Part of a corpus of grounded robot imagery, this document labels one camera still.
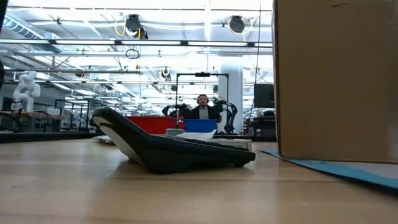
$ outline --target red bin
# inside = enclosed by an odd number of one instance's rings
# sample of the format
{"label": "red bin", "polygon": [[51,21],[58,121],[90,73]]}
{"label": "red bin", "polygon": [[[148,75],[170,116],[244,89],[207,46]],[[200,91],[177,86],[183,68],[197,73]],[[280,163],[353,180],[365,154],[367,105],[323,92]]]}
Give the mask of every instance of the red bin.
{"label": "red bin", "polygon": [[177,119],[170,116],[127,116],[149,134],[166,134],[166,129],[177,128]]}

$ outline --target blue bin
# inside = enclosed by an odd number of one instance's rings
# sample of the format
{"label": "blue bin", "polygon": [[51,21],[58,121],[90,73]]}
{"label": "blue bin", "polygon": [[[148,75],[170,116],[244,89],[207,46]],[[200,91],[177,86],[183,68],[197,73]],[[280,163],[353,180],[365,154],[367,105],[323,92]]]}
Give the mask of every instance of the blue bin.
{"label": "blue bin", "polygon": [[209,133],[217,129],[215,119],[185,119],[185,131],[196,133]]}

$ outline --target blue sheet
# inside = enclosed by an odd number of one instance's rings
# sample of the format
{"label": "blue sheet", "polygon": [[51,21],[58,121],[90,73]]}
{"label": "blue sheet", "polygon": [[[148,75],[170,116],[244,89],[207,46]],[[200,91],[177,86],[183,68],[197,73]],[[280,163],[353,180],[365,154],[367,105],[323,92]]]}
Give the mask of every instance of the blue sheet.
{"label": "blue sheet", "polygon": [[327,161],[310,161],[310,160],[298,160],[298,159],[285,159],[281,157],[277,150],[265,150],[263,151],[272,156],[276,156],[285,161],[292,162],[294,164],[307,167],[309,169],[326,172],[329,174],[337,175],[340,177],[346,177],[350,179],[360,180],[363,182],[369,182],[372,184],[382,185],[392,189],[398,190],[398,179],[383,177],[377,174],[345,166],[343,164],[334,164]]}

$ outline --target headphones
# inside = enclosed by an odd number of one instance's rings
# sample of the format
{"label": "headphones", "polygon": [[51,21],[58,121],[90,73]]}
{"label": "headphones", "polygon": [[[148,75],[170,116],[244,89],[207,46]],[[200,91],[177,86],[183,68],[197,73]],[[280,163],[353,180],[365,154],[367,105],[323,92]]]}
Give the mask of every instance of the headphones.
{"label": "headphones", "polygon": [[199,95],[198,98],[197,98],[197,103],[198,103],[198,104],[199,104],[199,97],[201,97],[201,96],[205,96],[206,99],[207,99],[207,103],[209,103],[209,98],[208,98],[205,94],[201,94],[201,95]]}

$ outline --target ceiling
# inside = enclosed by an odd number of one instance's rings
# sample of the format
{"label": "ceiling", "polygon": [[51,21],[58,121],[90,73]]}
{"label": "ceiling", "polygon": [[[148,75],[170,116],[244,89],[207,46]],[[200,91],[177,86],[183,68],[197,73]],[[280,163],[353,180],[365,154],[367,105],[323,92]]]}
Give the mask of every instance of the ceiling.
{"label": "ceiling", "polygon": [[[124,20],[129,14],[139,15],[149,40],[272,42],[271,0],[241,2],[152,0],[134,1],[134,4],[130,1],[103,0],[65,2],[10,0],[6,18],[43,39],[133,40],[131,35],[123,34]],[[230,31],[228,21],[231,16],[242,16],[246,25],[244,35]],[[26,38],[21,32],[18,33],[16,32],[18,30],[12,28],[3,26],[0,39]],[[159,45],[57,45],[56,47],[60,51],[58,54],[52,52],[48,46],[1,44],[0,57],[6,67],[11,69],[48,70],[49,66],[51,70],[58,70],[43,74],[41,76],[43,80],[131,82],[132,84],[113,84],[113,91],[106,90],[101,84],[65,82],[55,86],[66,91],[69,96],[103,97],[101,100],[103,103],[120,105],[118,108],[121,110],[146,111],[146,113],[160,113],[165,105],[175,103],[172,99],[175,99],[175,92],[171,90],[171,85],[164,84],[165,79],[161,76],[162,70],[166,67],[170,72],[170,83],[172,83],[175,82],[177,73],[217,73],[224,56],[241,57],[246,111],[252,106],[253,83],[255,81],[273,83],[274,80],[272,48]],[[126,50],[131,48],[141,56],[137,59],[127,58]],[[260,72],[256,77],[257,50]],[[92,72],[84,75],[61,72],[65,70]],[[136,71],[136,73],[111,73],[121,70]],[[218,82],[216,77],[180,77],[178,81],[195,83],[195,85],[179,85],[178,95],[181,94],[184,103],[194,105],[193,99],[200,93],[217,95],[213,91],[214,85]]]}

